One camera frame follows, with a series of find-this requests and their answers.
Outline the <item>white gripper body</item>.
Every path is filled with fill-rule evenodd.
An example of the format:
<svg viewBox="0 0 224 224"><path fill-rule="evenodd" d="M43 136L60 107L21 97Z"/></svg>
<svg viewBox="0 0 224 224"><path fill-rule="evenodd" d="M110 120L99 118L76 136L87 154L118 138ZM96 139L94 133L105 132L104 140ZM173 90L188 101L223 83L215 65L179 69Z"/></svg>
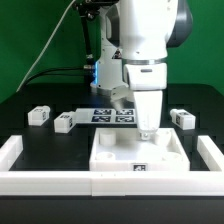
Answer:
<svg viewBox="0 0 224 224"><path fill-rule="evenodd" d="M160 127L163 90L167 87L167 64L126 64L123 75L133 94L140 137L148 140Z"/></svg>

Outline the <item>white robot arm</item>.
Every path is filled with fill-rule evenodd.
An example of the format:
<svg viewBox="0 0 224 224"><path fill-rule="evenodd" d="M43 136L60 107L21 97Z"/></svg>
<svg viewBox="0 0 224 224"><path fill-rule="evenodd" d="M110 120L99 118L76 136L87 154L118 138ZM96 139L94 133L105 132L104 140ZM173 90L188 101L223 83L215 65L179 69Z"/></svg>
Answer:
<svg viewBox="0 0 224 224"><path fill-rule="evenodd" d="M134 102L137 128L148 140L160 126L167 87L167 50L192 31L187 0L93 0L99 8L101 55L91 90L108 95L116 110Z"/></svg>

